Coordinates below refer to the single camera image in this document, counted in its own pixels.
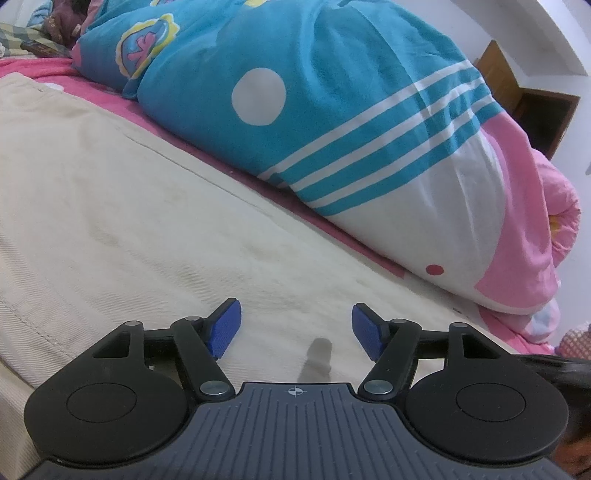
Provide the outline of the beige trousers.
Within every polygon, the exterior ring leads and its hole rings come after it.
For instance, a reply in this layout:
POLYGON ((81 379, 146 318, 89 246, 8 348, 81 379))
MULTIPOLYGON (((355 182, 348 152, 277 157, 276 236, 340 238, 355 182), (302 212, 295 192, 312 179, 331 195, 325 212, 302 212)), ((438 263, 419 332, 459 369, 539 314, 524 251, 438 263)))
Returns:
POLYGON ((225 299, 230 381, 358 384, 359 302, 427 330, 467 308, 399 277, 149 131, 13 73, 1 81, 1 471, 37 463, 31 391, 128 320, 165 328, 225 299))

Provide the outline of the folded clothes stack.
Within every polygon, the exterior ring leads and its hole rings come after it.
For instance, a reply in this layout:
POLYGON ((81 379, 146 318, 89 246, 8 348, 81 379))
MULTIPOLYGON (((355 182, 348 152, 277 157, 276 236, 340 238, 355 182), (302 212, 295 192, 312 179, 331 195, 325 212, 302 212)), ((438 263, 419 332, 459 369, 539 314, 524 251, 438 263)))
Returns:
POLYGON ((564 358, 591 360, 591 326, 587 322, 576 328, 568 330, 559 345, 556 353, 564 358))

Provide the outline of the blue pink floral quilt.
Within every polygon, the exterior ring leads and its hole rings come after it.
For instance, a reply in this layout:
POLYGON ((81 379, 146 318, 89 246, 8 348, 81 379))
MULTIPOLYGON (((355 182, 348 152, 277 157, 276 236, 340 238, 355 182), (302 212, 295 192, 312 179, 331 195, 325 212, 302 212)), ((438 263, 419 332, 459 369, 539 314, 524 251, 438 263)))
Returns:
POLYGON ((531 343, 578 195, 446 35, 391 1, 105 1, 88 79, 531 343))

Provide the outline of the brown wooden door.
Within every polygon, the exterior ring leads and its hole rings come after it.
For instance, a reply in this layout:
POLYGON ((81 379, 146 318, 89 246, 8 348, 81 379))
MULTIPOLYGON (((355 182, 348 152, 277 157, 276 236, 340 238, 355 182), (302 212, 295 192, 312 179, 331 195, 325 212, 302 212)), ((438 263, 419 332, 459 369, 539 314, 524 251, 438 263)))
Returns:
POLYGON ((572 121, 580 97, 522 87, 495 40, 489 42, 476 68, 495 100, 526 132, 532 147, 551 160, 572 121))

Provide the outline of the pink floral bed sheet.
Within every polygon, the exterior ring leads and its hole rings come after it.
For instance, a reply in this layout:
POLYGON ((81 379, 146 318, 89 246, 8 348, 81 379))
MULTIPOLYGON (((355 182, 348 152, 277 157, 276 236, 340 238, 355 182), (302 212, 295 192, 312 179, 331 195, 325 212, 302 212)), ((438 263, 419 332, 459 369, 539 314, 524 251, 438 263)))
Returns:
POLYGON ((64 59, 32 59, 26 57, 10 57, 1 61, 1 75, 6 76, 11 73, 19 73, 25 77, 35 80, 39 83, 45 83, 51 88, 71 94, 75 97, 88 101, 104 110, 107 110, 117 117, 124 118, 127 121, 146 130, 152 137, 158 137, 174 150, 182 150, 197 160, 199 165, 209 165, 221 172, 224 176, 235 179, 239 183, 248 186, 267 200, 272 201, 277 206, 286 209, 298 219, 307 222, 321 230, 335 241, 342 243, 349 249, 356 251, 362 258, 370 263, 380 266, 382 269, 393 274, 395 277, 403 280, 405 283, 411 283, 416 277, 408 270, 389 260, 378 253, 370 250, 360 241, 346 234, 344 231, 335 227, 334 224, 325 220, 318 214, 304 206, 300 200, 287 192, 273 188, 249 174, 245 174, 232 167, 225 165, 221 161, 212 158, 210 155, 199 151, 195 147, 178 139, 174 135, 155 125, 151 120, 139 111, 139 107, 129 100, 123 99, 113 90, 91 82, 79 76, 79 74, 69 66, 69 62, 64 59))

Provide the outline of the patterned pillow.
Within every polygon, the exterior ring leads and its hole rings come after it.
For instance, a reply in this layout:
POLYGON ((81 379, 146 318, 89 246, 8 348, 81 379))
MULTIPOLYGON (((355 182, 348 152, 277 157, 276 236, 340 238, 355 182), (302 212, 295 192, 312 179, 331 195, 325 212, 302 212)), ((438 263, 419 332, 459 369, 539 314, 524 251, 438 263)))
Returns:
POLYGON ((69 55, 69 50, 58 43, 53 42, 45 33, 37 27, 19 27, 7 23, 2 23, 0 26, 1 37, 1 57, 17 57, 27 56, 29 52, 21 48, 23 42, 36 41, 51 49, 54 49, 66 56, 69 55))

